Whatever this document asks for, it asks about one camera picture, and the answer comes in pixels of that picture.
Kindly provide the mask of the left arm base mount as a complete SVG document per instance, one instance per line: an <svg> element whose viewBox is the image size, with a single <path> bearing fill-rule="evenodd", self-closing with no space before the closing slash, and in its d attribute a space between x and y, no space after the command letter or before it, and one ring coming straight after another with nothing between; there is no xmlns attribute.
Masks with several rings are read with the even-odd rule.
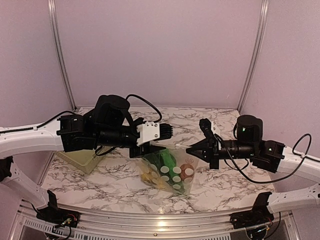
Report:
<svg viewBox="0 0 320 240"><path fill-rule="evenodd" d="M78 211L69 210L58 207L56 195L47 190L48 201L44 208L35 208L36 217L49 223L55 224L55 228L78 226L80 213Z"/></svg>

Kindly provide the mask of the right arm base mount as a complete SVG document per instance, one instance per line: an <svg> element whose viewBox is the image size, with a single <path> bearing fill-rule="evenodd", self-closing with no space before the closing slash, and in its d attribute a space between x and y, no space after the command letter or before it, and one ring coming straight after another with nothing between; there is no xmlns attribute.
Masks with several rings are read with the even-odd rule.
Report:
<svg viewBox="0 0 320 240"><path fill-rule="evenodd" d="M232 213L229 221L233 228L247 228L273 221L274 215L267 208L271 194L270 191L259 193L250 210Z"/></svg>

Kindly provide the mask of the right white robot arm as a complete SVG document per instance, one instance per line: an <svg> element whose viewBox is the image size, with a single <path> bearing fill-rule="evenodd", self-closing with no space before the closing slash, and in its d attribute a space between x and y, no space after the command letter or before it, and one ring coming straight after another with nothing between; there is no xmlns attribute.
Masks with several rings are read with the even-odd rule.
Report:
<svg viewBox="0 0 320 240"><path fill-rule="evenodd" d="M186 149L186 153L209 164L217 170L220 160L248 159L254 167L270 173L286 173L287 177L298 175L315 182L315 185L287 192L260 193L248 212L247 219L258 224L267 214L319 207L320 160L299 153L294 148L274 140L263 140L263 121L253 115L241 115L233 128L234 140L222 140L213 130L207 118L199 121L205 138Z"/></svg>

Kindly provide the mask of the fake green bok choy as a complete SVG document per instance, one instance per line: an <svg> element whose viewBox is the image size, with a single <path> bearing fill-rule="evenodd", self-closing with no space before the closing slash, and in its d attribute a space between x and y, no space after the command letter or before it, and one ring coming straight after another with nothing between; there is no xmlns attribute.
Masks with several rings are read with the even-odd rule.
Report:
<svg viewBox="0 0 320 240"><path fill-rule="evenodd" d="M172 190L178 191L181 194L185 192L182 179L179 173L174 172L177 167L177 161L168 149L161 150L156 154L150 154L145 159L156 166L162 180L166 182Z"/></svg>

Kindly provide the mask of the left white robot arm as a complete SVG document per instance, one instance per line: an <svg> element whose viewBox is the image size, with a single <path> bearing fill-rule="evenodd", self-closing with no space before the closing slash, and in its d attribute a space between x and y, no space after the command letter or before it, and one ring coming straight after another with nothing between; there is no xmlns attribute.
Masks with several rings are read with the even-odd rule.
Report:
<svg viewBox="0 0 320 240"><path fill-rule="evenodd" d="M42 151L74 152L98 147L127 148L130 158L157 151L152 141L170 139L167 123L133 119L130 103L118 95L99 96L95 107L84 115L63 111L44 123L0 129L0 182L20 193L36 211L53 223L63 219L54 193L38 186L14 163L13 157Z"/></svg>

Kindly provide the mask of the clear polka dot zip bag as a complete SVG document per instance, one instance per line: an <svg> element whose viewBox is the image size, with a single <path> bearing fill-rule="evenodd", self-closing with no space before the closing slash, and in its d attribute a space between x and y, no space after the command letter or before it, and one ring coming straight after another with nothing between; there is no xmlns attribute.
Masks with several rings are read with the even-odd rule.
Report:
<svg viewBox="0 0 320 240"><path fill-rule="evenodd" d="M188 146L153 144L134 160L143 183L180 195L192 189L199 159L186 152Z"/></svg>

